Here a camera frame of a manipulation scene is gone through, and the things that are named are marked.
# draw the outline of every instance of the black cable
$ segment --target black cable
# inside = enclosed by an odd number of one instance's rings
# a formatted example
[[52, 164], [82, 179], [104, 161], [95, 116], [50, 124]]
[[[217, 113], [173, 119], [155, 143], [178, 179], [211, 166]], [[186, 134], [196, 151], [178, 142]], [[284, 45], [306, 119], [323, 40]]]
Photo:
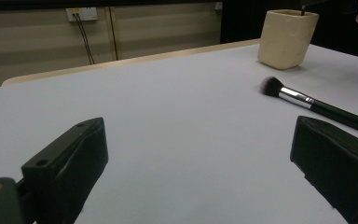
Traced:
[[95, 64], [94, 59], [92, 58], [92, 54], [91, 54], [91, 50], [90, 50], [89, 41], [87, 39], [86, 31], [84, 30], [84, 27], [83, 27], [83, 22], [81, 21], [81, 19], [80, 19], [78, 14], [77, 14], [77, 17], [78, 17], [79, 22], [80, 22], [80, 27], [83, 30], [84, 37], [86, 38], [87, 48], [89, 49], [89, 56], [91, 57], [92, 63]]
[[89, 57], [89, 64], [92, 64], [92, 63], [91, 63], [91, 58], [90, 58], [89, 48], [88, 48], [88, 46], [87, 46], [87, 44], [86, 44], [86, 38], [84, 37], [83, 30], [82, 30], [82, 29], [81, 29], [81, 27], [80, 27], [80, 22], [79, 22], [79, 19], [78, 19], [78, 17], [77, 17], [77, 15], [76, 15], [76, 14], [73, 14], [73, 16], [74, 16], [74, 17], [75, 17], [75, 19], [76, 19], [77, 26], [79, 27], [79, 30], [80, 30], [81, 36], [83, 37], [83, 42], [84, 42], [84, 45], [86, 46], [87, 56]]
[[77, 13], [73, 14], [73, 15], [74, 15], [74, 17], [76, 19], [77, 26], [79, 27], [80, 33], [81, 33], [81, 35], [83, 37], [83, 42], [84, 42], [84, 45], [86, 47], [87, 55], [89, 56], [89, 64], [95, 64], [94, 59], [92, 58], [91, 51], [90, 51], [90, 45], [89, 45], [89, 41], [87, 39], [86, 31], [84, 30], [84, 27], [83, 27], [83, 24], [81, 22], [81, 19], [80, 19], [79, 15]]
[[115, 34], [115, 28], [113, 26], [113, 18], [112, 18], [112, 10], [111, 7], [109, 8], [109, 18], [110, 18], [110, 24], [112, 27], [112, 34], [113, 34], [113, 43], [115, 45], [115, 54], [116, 54], [116, 60], [118, 60], [118, 53], [117, 53], [117, 44], [116, 44], [116, 34]]

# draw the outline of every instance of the brush bristles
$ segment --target brush bristles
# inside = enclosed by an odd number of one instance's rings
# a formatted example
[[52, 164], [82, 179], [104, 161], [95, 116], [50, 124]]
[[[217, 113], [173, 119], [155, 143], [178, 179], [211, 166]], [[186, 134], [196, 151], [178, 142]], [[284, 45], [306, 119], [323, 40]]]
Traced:
[[283, 87], [276, 77], [266, 77], [260, 85], [260, 91], [265, 95], [278, 97]]

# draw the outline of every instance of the beige cup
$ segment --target beige cup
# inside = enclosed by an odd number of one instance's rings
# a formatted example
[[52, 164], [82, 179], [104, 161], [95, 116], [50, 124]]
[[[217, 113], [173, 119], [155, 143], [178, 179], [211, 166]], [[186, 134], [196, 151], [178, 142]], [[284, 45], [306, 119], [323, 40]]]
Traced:
[[304, 61], [319, 15], [296, 10], [267, 12], [258, 49], [258, 60], [276, 69], [288, 69]]

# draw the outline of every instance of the wall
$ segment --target wall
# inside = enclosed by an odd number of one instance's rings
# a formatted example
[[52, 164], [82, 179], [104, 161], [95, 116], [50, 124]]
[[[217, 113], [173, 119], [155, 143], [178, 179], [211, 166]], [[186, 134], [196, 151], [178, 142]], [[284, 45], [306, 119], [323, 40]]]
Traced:
[[[96, 63], [219, 44], [221, 15], [214, 3], [97, 12], [97, 21], [84, 21]], [[0, 85], [11, 77], [88, 64], [83, 38], [64, 9], [0, 12]]]
[[221, 12], [215, 3], [115, 7], [119, 59], [220, 43]]
[[[84, 22], [96, 63], [113, 60], [103, 8]], [[89, 64], [76, 23], [63, 9], [0, 12], [0, 84], [10, 77]]]

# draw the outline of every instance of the black plastic part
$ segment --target black plastic part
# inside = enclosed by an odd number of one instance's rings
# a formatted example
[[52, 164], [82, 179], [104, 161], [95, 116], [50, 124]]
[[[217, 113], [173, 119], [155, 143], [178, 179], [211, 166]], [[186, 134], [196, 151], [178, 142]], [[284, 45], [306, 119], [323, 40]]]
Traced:
[[310, 110], [358, 130], [358, 116], [315, 100]]
[[0, 223], [24, 224], [25, 220], [16, 183], [11, 178], [0, 178]]
[[32, 192], [25, 186], [24, 179], [17, 183], [17, 192], [19, 194], [21, 208], [25, 216], [25, 223], [33, 224], [36, 221], [34, 197]]
[[108, 162], [103, 119], [77, 124], [22, 167], [38, 224], [74, 223]]
[[358, 138], [298, 117], [290, 160], [349, 223], [358, 223]]

